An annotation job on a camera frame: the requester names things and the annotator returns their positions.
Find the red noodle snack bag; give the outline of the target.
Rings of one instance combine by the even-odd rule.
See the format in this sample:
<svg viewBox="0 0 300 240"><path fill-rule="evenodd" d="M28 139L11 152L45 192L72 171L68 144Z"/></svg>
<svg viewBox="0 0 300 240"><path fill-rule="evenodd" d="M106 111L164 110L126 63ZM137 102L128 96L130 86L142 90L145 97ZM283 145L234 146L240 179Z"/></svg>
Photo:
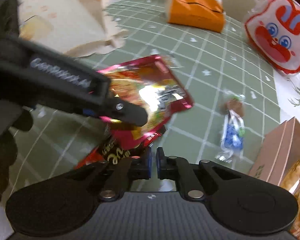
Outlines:
<svg viewBox="0 0 300 240"><path fill-rule="evenodd" d="M111 79L110 91L115 97L147 112L148 121L141 127L102 117L110 125L111 135L125 150L135 148L161 129L174 113L194 105L193 98L171 72L168 59L160 55L115 64L99 73Z"/></svg>

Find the black red chocolate bar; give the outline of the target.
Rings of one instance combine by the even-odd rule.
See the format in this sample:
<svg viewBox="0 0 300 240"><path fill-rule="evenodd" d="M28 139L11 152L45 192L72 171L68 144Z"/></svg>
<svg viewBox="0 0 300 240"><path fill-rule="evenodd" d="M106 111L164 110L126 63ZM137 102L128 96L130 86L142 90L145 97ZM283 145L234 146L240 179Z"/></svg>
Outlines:
<svg viewBox="0 0 300 240"><path fill-rule="evenodd" d="M145 149L166 132L166 127L162 126L153 135L144 139L138 146L130 150L124 150L119 143L111 136L107 137L99 146L96 146L91 152L78 162L75 169L85 165L90 165L98 161L108 161L112 165L117 165L118 162L127 157L140 157L144 154Z"/></svg>

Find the blue white candy wrapper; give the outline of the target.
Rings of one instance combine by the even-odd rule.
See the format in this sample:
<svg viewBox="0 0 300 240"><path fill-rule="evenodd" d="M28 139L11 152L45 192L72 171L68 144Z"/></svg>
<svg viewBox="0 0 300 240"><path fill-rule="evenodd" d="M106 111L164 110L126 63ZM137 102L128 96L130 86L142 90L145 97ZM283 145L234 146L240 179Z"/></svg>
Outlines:
<svg viewBox="0 0 300 240"><path fill-rule="evenodd" d="M216 159L230 163L235 158L240 158L244 147L244 100L243 94L236 94L225 89L223 92L222 111L224 113L221 131L220 148Z"/></svg>

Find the green grid tablecloth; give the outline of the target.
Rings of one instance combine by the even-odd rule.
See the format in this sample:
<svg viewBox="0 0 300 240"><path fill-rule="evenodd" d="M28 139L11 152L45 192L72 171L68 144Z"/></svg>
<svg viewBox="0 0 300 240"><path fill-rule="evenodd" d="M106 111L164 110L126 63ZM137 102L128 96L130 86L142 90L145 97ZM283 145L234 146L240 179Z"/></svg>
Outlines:
<svg viewBox="0 0 300 240"><path fill-rule="evenodd" d="M135 1L111 5L109 13L129 29L125 48L83 63L102 69L152 52L173 61L172 71L193 96L194 109L176 114L155 144L190 161L213 159L221 137L223 89L244 94L248 125L243 156L231 168L247 173L258 154L263 134L275 127L279 109L271 66L234 34L228 20L223 34L163 25L157 5L135 9ZM0 144L0 204L13 191L69 171L109 134L105 124L38 106L28 132L11 129Z"/></svg>

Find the pink storage box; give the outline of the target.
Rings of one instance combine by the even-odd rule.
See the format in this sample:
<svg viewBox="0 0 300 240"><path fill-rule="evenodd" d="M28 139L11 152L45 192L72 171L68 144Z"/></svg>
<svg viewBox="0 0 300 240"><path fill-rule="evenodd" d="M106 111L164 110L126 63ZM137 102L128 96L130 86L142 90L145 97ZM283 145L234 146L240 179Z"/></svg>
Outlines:
<svg viewBox="0 0 300 240"><path fill-rule="evenodd" d="M267 133L249 175L279 186L300 160L300 122L293 117Z"/></svg>

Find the orange tissue box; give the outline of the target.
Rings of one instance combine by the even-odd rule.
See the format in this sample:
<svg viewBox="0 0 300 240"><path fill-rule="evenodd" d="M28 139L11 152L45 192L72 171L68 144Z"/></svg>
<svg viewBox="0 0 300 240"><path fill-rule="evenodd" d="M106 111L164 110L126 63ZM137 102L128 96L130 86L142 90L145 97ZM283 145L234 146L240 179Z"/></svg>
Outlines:
<svg viewBox="0 0 300 240"><path fill-rule="evenodd" d="M222 0L166 0L166 20L221 33L225 25Z"/></svg>

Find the beige chair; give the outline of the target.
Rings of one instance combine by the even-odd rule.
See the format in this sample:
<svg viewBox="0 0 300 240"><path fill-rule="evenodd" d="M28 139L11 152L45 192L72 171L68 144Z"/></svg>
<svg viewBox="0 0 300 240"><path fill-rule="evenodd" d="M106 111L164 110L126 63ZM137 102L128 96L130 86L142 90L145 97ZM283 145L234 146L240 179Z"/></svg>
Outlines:
<svg viewBox="0 0 300 240"><path fill-rule="evenodd" d="M226 14L239 22L243 22L244 17L257 2L258 0L222 0Z"/></svg>

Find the red white cartoon snack bag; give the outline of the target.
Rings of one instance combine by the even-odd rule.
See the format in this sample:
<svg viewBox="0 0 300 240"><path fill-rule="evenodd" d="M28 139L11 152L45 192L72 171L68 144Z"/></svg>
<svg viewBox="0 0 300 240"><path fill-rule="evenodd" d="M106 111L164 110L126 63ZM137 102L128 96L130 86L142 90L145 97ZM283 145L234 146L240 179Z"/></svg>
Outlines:
<svg viewBox="0 0 300 240"><path fill-rule="evenodd" d="M300 72L300 4L259 0L243 22L248 41L283 75Z"/></svg>

